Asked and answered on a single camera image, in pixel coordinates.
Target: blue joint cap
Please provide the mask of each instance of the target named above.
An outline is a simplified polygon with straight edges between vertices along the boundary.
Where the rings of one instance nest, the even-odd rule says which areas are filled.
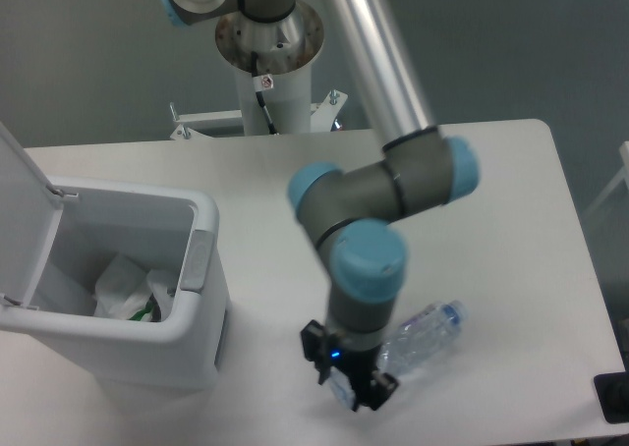
[[[330,274],[349,297],[381,304],[402,289],[406,259],[404,240],[386,222],[358,220],[346,226],[334,242]]]
[[[329,173],[340,173],[341,170],[335,164],[327,163],[324,161],[309,164],[303,167],[288,184],[288,198],[293,205],[295,214],[299,212],[299,206],[304,199],[304,196],[308,193],[308,189],[320,178]]]
[[[470,148],[466,140],[460,137],[446,139],[450,145],[452,153],[452,188],[450,190],[450,199],[464,197],[471,194],[481,179],[481,171],[479,169],[479,161]]]
[[[173,26],[175,27],[186,26],[186,23],[184,23],[184,21],[180,19],[180,17],[175,12],[175,9],[173,9],[173,6],[170,3],[170,0],[161,0],[161,3],[164,6],[164,9],[166,10],[166,14],[168,15],[168,19],[170,19],[170,22]]]

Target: white trash bin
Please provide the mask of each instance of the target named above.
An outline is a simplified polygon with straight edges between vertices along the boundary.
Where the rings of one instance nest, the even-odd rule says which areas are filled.
[[[0,124],[0,329],[27,333],[98,377],[206,388],[230,306],[207,195],[51,178]],[[179,274],[161,322],[93,317],[117,254]]]

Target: trash bin lid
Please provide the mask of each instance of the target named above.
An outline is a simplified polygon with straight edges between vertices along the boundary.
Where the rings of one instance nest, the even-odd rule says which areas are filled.
[[[27,305],[63,205],[54,187],[0,123],[0,303]]]

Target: plastic water bottle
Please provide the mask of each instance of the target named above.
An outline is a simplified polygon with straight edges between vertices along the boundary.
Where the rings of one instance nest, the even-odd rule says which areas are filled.
[[[467,311],[459,301],[432,304],[402,323],[382,344],[377,366],[398,377],[450,344]]]

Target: cable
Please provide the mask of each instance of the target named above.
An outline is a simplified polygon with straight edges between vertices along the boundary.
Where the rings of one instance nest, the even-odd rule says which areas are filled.
[[[252,51],[252,78],[257,76],[257,53]],[[279,135],[275,125],[273,124],[273,119],[271,119],[271,114],[268,112],[268,108],[266,107],[266,102],[264,101],[264,95],[261,90],[256,91],[256,99],[257,105],[259,105],[260,109],[262,109],[262,113],[264,114],[264,120],[266,121],[266,125],[268,126],[268,134],[269,135]]]

